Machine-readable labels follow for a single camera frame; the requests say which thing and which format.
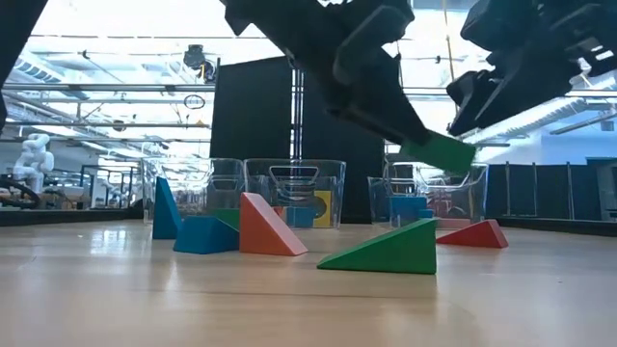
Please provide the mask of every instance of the white robot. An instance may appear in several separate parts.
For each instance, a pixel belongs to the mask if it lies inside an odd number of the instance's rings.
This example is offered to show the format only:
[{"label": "white robot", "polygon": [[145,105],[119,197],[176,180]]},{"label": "white robot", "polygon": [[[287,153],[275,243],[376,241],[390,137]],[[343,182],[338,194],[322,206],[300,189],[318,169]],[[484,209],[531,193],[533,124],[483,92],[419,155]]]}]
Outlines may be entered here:
[{"label": "white robot", "polygon": [[54,155],[46,150],[49,136],[31,134],[21,145],[21,156],[13,167],[13,178],[25,180],[35,193],[41,193],[45,174],[54,170]]}]

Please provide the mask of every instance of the green block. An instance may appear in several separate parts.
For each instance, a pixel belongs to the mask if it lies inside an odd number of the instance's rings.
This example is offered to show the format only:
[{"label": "green block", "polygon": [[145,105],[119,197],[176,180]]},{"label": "green block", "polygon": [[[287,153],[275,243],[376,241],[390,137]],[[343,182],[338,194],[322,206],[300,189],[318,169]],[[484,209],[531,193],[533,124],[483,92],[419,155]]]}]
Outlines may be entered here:
[{"label": "green block", "polygon": [[420,220],[323,258],[317,269],[435,275],[436,219]]},{"label": "green block", "polygon": [[475,150],[474,146],[431,131],[431,140],[428,144],[418,146],[406,141],[399,153],[411,155],[417,161],[445,171],[466,174],[471,168]]},{"label": "green block", "polygon": [[240,209],[239,208],[221,208],[212,210],[210,213],[221,221],[227,223],[236,230],[240,229]]}]

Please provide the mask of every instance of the wooden table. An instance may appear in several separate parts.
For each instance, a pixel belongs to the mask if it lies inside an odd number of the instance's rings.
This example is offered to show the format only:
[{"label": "wooden table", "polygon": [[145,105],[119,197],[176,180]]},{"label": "wooden table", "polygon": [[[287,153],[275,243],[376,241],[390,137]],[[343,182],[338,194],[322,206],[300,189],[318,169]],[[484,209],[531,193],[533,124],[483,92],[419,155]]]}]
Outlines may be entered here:
[{"label": "wooden table", "polygon": [[0,346],[611,346],[617,239],[506,230],[438,274],[321,271],[371,227],[300,231],[295,258],[172,252],[139,222],[0,228]]}]

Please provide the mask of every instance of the yellow block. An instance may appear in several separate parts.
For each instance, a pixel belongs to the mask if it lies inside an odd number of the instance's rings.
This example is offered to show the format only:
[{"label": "yellow block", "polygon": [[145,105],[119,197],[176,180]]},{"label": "yellow block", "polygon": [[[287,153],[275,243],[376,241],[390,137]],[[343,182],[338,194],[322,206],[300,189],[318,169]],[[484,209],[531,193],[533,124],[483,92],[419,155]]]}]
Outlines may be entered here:
[{"label": "yellow block", "polygon": [[315,218],[312,225],[314,227],[331,227],[331,203],[332,203],[332,191],[315,191],[315,196],[320,198],[326,203],[326,212],[319,218]]}]

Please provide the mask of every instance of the red triangular block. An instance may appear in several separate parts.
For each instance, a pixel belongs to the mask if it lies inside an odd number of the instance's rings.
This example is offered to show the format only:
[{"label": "red triangular block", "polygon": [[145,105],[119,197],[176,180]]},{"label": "red triangular block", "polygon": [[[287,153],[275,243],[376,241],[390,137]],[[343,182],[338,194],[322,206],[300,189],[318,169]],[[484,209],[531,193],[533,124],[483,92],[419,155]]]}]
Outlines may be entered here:
[{"label": "red triangular block", "polygon": [[440,245],[506,248],[508,241],[496,220],[487,220],[439,237]]},{"label": "red triangular block", "polygon": [[277,212],[259,194],[240,198],[240,252],[298,255],[308,250]]}]

